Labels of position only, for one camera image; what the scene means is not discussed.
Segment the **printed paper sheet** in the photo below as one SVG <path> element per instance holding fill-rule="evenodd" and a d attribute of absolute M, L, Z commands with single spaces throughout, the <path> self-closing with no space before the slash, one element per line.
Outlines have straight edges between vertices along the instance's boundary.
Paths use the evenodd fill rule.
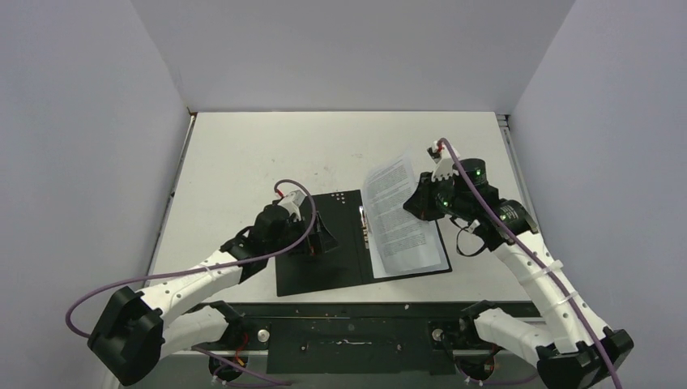
<path fill-rule="evenodd" d="M 416 175 L 407 153 L 370 171 L 361 188 L 368 235 L 388 233 L 418 220 L 403 209 L 416 188 Z"/>
<path fill-rule="evenodd" d="M 449 261 L 436 224 L 413 221 L 369 235 L 374 278 L 447 271 Z"/>

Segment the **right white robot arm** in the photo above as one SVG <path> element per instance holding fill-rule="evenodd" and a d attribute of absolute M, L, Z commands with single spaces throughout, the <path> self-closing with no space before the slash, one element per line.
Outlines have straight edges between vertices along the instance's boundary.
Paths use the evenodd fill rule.
<path fill-rule="evenodd" d="M 419 176 L 404 209 L 425 221 L 467 222 L 513 274 L 546 327 L 538 328 L 480 301 L 462 311 L 457 337 L 470 348 L 494 344 L 534 366 L 548 388 L 590 388 L 617 370 L 634 342 L 623 329 L 612 329 L 579 295 L 552 257 L 536 222 L 524 206 L 500 196 L 489 184 L 486 164 L 462 160 L 449 177 Z"/>

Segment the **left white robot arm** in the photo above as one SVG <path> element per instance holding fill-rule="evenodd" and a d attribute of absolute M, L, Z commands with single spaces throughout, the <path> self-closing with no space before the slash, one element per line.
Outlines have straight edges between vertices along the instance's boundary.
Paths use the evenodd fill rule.
<path fill-rule="evenodd" d="M 124 386 L 146 377 L 159 360 L 196 344 L 229 349 L 241 340 L 238 314 L 207 298 L 237 286 L 282 254 L 317 256 L 336 238 L 319 212 L 302 220 L 294 206 L 271 204 L 200 264 L 138 291 L 125 286 L 107 302 L 87 346 Z"/>

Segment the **grey and black folder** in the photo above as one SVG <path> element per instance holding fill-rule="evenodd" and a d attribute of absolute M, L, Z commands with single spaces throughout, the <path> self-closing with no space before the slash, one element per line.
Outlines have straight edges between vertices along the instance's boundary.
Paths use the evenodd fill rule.
<path fill-rule="evenodd" d="M 314 202 L 323 223 L 337 239 L 339 246 L 329 253 L 317 256 L 290 256 L 289 253 L 278 256 L 275 260 L 277 296 L 286 297 L 452 272 L 448 259 L 447 271 L 380 280 L 373 278 L 361 192 L 349 190 L 316 194 Z"/>

